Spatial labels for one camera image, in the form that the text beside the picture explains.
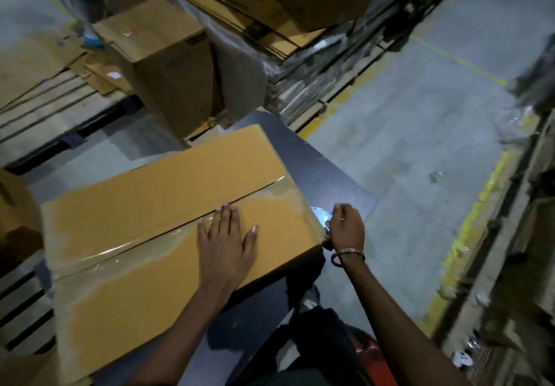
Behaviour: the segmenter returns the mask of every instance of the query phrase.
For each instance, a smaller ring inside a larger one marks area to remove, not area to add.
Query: person's right hand
[[[343,249],[357,249],[359,252],[364,250],[364,223],[355,208],[349,204],[334,206],[330,237],[336,252]]]

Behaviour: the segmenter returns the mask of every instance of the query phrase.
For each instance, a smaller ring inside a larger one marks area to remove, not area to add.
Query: person's left hand
[[[199,289],[216,294],[222,307],[253,265],[257,230],[253,226],[241,239],[239,211],[227,203],[214,213],[208,232],[198,224]]]

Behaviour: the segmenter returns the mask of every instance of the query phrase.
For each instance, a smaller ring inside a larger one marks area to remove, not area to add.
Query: forearm
[[[344,254],[341,263],[399,384],[469,384],[447,356],[397,305],[359,256]]]
[[[226,301],[218,291],[199,288],[129,386],[177,385],[208,326]]]

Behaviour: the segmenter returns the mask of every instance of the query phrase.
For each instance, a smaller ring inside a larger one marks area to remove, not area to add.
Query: table top
[[[351,203],[365,219],[377,199],[357,185],[316,149],[271,114],[253,111],[228,131],[260,124],[291,177],[312,206],[330,212],[335,203]],[[308,270],[304,282],[281,278],[222,312],[208,329],[179,384],[224,385],[233,380],[288,315],[319,274]],[[293,284],[304,291],[291,293]],[[119,386],[158,345],[154,339],[93,375],[96,386]]]

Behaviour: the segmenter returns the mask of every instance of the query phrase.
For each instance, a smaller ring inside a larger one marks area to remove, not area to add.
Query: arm
[[[239,212],[228,204],[216,210],[208,233],[198,225],[199,288],[129,386],[177,385],[208,326],[253,264],[256,230],[241,241]]]
[[[336,251],[364,249],[364,223],[350,205],[336,205],[330,221]],[[402,385],[468,386],[466,377],[437,348],[372,275],[361,256],[339,256],[395,379]]]

